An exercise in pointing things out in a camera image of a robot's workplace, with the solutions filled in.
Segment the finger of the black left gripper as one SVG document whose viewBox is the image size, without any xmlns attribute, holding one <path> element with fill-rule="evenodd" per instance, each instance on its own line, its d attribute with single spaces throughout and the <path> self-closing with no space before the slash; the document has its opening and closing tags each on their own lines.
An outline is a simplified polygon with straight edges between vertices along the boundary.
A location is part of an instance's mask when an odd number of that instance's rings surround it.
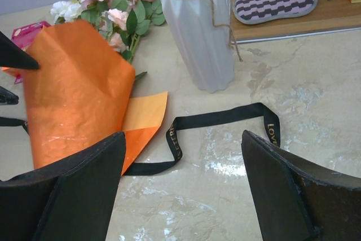
<svg viewBox="0 0 361 241">
<path fill-rule="evenodd" d="M 0 86 L 0 105 L 16 105 L 18 103 L 17 95 Z"/>
<path fill-rule="evenodd" d="M 21 48 L 17 47 L 8 37 L 0 32 L 1 67 L 16 69 L 39 69 L 39 64 Z"/>
</svg>

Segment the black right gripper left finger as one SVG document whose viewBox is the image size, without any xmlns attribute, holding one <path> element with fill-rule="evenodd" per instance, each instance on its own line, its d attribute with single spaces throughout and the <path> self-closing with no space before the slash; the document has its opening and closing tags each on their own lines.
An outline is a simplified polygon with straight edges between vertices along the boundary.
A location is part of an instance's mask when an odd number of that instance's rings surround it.
<svg viewBox="0 0 361 241">
<path fill-rule="evenodd" d="M 1 182 L 1 240 L 105 240 L 126 141 L 116 132 Z"/>
</svg>

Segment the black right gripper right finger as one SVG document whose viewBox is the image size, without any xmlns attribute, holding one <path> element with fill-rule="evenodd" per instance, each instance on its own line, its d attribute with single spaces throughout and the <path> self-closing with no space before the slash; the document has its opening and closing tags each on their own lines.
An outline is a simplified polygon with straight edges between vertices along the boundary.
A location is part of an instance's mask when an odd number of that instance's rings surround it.
<svg viewBox="0 0 361 241">
<path fill-rule="evenodd" d="M 241 148 L 263 240 L 360 240 L 360 178 L 247 130 Z"/>
</svg>

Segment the orange paper flower wrap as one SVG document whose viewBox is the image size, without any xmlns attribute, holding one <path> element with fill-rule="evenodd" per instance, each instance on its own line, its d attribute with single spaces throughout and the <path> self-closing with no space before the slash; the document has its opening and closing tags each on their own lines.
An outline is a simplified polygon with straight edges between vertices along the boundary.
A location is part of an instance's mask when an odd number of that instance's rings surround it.
<svg viewBox="0 0 361 241">
<path fill-rule="evenodd" d="M 21 74 L 35 168 L 124 132 L 122 174 L 150 176 L 165 170 L 136 159 L 162 124 L 168 93 L 133 98 L 134 67 L 88 22 L 43 28 L 27 53 L 39 64 L 38 70 Z"/>
</svg>

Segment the black ribbon with gold text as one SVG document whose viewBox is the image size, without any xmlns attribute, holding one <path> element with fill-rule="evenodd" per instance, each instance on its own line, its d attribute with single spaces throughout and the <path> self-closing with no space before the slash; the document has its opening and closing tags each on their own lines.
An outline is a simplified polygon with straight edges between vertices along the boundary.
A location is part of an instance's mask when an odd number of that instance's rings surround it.
<svg viewBox="0 0 361 241">
<path fill-rule="evenodd" d="M 263 117 L 265 131 L 270 142 L 275 146 L 280 147 L 281 133 L 279 117 L 263 103 L 253 103 L 225 111 L 176 117 L 171 127 L 166 132 L 166 141 L 174 160 L 160 163 L 132 163 L 127 168 L 124 175 L 152 176 L 175 166 L 183 156 L 177 137 L 177 131 L 179 130 L 229 124 L 256 117 Z"/>
</svg>

